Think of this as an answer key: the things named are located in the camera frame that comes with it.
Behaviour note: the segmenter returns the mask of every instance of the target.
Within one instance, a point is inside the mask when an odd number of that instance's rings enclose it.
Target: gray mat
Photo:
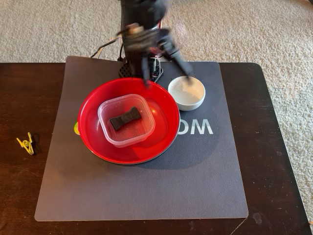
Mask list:
[[[69,57],[35,219],[247,217],[219,64],[191,65],[205,85],[203,104],[180,112],[179,135],[165,153],[144,164],[124,166],[93,155],[73,131],[85,97],[117,78],[121,63]],[[162,67],[159,84],[167,88],[180,73],[169,62]]]

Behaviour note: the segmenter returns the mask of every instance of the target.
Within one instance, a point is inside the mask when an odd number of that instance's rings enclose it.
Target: small white bowl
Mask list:
[[[185,76],[175,78],[168,86],[168,92],[174,98],[178,108],[190,111],[198,108],[204,101],[204,85],[196,78],[190,77],[188,82]]]

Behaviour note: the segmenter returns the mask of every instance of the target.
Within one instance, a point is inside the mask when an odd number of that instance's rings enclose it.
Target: red bowl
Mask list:
[[[145,98],[156,127],[146,140],[117,148],[104,136],[98,108],[106,100],[127,94]],[[121,78],[101,85],[84,100],[78,114],[78,130],[86,147],[103,160],[127,165],[147,162],[162,154],[176,138],[179,123],[179,110],[172,96],[153,82],[146,88],[140,78]]]

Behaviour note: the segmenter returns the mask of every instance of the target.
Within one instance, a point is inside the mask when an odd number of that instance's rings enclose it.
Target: wooden table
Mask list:
[[[260,66],[220,65],[247,219],[35,221],[65,64],[0,64],[0,235],[311,235]],[[27,132],[35,156],[16,140]]]

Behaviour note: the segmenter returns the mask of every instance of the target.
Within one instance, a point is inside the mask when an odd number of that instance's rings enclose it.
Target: carpet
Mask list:
[[[164,25],[186,60],[261,65],[307,215],[313,220],[313,4],[173,0]],[[0,62],[90,56],[120,29],[117,0],[2,0]],[[120,43],[101,58],[116,60]]]

